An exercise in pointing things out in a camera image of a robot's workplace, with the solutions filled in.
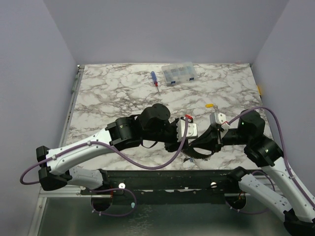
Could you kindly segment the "grey large key ring holder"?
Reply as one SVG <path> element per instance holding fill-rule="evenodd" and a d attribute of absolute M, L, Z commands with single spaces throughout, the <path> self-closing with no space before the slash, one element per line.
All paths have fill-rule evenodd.
<path fill-rule="evenodd" d="M 182 149 L 182 153 L 189 158 L 208 160 L 214 154 L 214 151 L 210 151 L 209 154 L 202 154 L 197 152 L 194 147 L 187 146 L 186 148 Z"/>

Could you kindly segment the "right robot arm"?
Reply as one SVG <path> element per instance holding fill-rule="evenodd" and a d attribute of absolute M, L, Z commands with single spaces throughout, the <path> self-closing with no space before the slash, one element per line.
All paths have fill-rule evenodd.
<path fill-rule="evenodd" d="M 276 214 L 292 236 L 315 234 L 315 198 L 290 167 L 284 146 L 264 135 L 265 121 L 255 109 L 242 111 L 237 128 L 230 128 L 222 113 L 210 115 L 209 128 L 190 142 L 184 153 L 195 159 L 206 159 L 196 148 L 219 152 L 223 146 L 244 145 L 244 153 L 265 172 L 281 190 L 274 192 L 260 183 L 253 173 L 237 167 L 227 175 L 226 187 L 231 192 L 242 190 Z"/>

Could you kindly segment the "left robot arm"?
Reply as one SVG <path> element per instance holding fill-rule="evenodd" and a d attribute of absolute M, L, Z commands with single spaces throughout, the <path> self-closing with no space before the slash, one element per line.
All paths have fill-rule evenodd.
<path fill-rule="evenodd" d="M 103 171 L 82 169 L 79 164 L 113 152 L 145 170 L 159 170 L 168 166 L 179 155 L 185 142 L 198 136 L 197 125 L 192 117 L 177 118 L 173 122 L 169 122 L 169 118 L 170 111 L 166 106 L 154 104 L 138 115 L 118 118 L 97 133 L 73 144 L 55 149 L 45 146 L 37 148 L 41 187 L 45 191 L 53 191 L 70 184 L 103 194 L 109 187 Z M 142 145 L 144 140 L 174 147 L 173 158 L 159 166 L 149 167 L 131 160 L 121 152 Z"/>

